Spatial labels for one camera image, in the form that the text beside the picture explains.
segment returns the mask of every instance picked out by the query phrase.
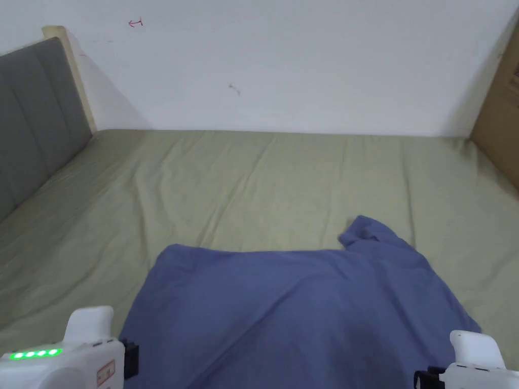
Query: white wall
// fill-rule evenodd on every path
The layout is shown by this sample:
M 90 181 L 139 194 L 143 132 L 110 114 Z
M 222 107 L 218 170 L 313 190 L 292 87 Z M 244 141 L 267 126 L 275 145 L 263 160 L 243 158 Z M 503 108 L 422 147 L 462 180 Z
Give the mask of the white wall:
M 1 51 L 40 38 L 45 24 L 69 29 L 100 129 L 424 136 L 469 134 L 519 5 L 0 2 Z M 144 26 L 131 28 L 128 21 L 139 17 Z

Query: black clamp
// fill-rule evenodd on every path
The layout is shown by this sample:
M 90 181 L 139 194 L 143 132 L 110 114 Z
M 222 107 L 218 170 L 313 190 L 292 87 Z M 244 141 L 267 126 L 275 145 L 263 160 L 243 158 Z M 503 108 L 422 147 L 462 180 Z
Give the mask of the black clamp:
M 125 347 L 125 380 L 139 374 L 139 346 L 133 342 L 128 343 L 126 339 L 120 342 Z
M 440 381 L 440 374 L 445 373 L 442 367 L 429 366 L 427 371 L 415 371 L 415 389 L 445 389 L 445 383 Z

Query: bed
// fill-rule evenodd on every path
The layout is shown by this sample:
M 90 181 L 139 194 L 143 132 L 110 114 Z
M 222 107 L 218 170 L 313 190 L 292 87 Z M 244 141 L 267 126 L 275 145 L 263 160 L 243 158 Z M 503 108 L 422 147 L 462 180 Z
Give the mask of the bed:
M 365 214 L 425 255 L 498 341 L 508 368 L 519 368 L 518 195 L 470 141 L 118 129 L 91 135 L 61 43 L 21 51 L 2 57 L 7 85 L 0 95 L 16 97 L 11 103 L 25 113 L 20 123 L 30 124 L 46 168 L 32 172 L 15 201 L 3 200 L 0 352 L 60 340 L 70 313 L 88 305 L 112 305 L 118 334 L 170 244 L 339 248 L 337 236 Z M 51 101 L 46 110 L 32 111 L 41 99 L 22 99 L 25 81 L 6 77 L 6 66 L 26 76 L 16 69 L 34 61 L 44 71 L 30 73 L 31 85 L 44 77 L 50 89 L 43 94 L 54 99 L 44 99 Z M 39 125 L 49 110 L 67 132 Z M 3 131 L 0 183 L 9 192 L 8 176 L 20 174 L 28 151 L 26 140 L 14 151 L 6 146 Z

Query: label sticker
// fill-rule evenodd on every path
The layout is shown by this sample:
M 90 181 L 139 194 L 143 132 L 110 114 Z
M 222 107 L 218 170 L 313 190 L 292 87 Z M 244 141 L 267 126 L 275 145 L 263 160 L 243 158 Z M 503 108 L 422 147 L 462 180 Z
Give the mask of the label sticker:
M 98 371 L 98 387 L 115 374 L 115 360 L 108 362 Z

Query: mattress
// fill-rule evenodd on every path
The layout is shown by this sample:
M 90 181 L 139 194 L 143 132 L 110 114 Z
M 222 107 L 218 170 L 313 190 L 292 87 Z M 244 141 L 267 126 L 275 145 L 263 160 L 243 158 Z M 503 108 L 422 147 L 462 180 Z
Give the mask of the mattress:
M 113 332 L 158 254 L 340 248 L 359 215 L 428 258 L 519 368 L 517 192 L 465 140 L 109 130 L 0 225 L 0 352 L 62 338 L 108 304 Z

